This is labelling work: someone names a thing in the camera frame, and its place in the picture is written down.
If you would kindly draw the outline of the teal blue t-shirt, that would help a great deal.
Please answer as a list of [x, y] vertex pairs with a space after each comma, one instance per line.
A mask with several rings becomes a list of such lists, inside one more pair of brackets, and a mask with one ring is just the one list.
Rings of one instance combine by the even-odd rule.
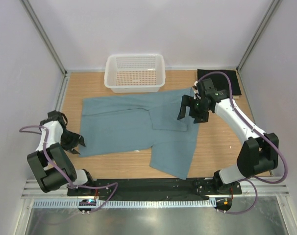
[[183, 95], [191, 88], [149, 94], [86, 98], [80, 123], [81, 157], [151, 149], [150, 167], [185, 180], [199, 125], [178, 120]]

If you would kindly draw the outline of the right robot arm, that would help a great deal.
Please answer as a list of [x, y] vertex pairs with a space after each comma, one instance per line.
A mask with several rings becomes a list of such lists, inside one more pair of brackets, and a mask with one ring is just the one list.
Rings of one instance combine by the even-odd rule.
[[236, 134], [242, 148], [236, 164], [214, 173], [216, 193], [229, 192], [239, 180], [277, 168], [279, 139], [257, 127], [236, 105], [227, 90], [217, 90], [210, 78], [196, 82], [194, 96], [183, 95], [178, 119], [189, 115], [194, 123], [208, 122], [209, 112], [222, 118]]

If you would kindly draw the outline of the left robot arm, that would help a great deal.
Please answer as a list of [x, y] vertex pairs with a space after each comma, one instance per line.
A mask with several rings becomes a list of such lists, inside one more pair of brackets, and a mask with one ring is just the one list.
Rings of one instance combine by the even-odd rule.
[[96, 184], [91, 174], [76, 170], [67, 152], [79, 154], [78, 145], [85, 146], [84, 137], [67, 129], [68, 119], [60, 111], [53, 110], [40, 122], [40, 143], [36, 150], [27, 156], [27, 162], [44, 193], [58, 190], [62, 186], [86, 196], [95, 192]]

